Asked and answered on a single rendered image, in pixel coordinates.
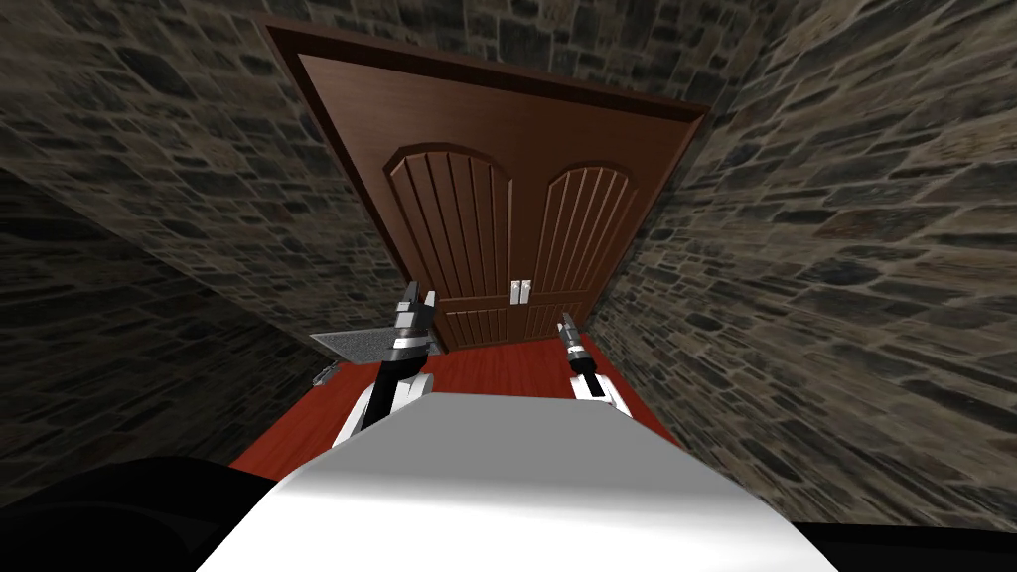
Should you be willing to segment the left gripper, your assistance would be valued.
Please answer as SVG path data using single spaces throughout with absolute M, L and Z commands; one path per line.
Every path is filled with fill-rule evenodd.
M 396 306 L 395 333 L 398 340 L 429 342 L 436 309 L 437 293 L 429 291 L 419 303 L 419 283 L 411 281 Z

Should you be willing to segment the grey flat panel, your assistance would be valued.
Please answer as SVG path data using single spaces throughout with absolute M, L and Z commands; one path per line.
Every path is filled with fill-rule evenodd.
M 397 331 L 393 327 L 311 335 L 314 341 L 327 347 L 341 361 L 354 364 L 386 361 L 396 337 Z

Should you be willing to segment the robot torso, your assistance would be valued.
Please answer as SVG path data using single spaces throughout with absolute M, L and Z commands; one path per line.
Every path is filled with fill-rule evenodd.
M 431 393 L 313 458 L 198 572 L 837 572 L 612 406 Z

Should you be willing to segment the brown wooden door leaf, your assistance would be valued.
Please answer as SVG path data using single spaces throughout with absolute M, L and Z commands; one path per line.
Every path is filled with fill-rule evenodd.
M 508 342 L 512 177 L 472 85 L 301 59 L 408 276 L 437 292 L 448 350 Z
M 526 98 L 526 116 L 500 157 L 512 178 L 508 340 L 549 338 L 569 312 L 583 322 L 601 297 L 708 114 L 658 96 L 619 103 Z

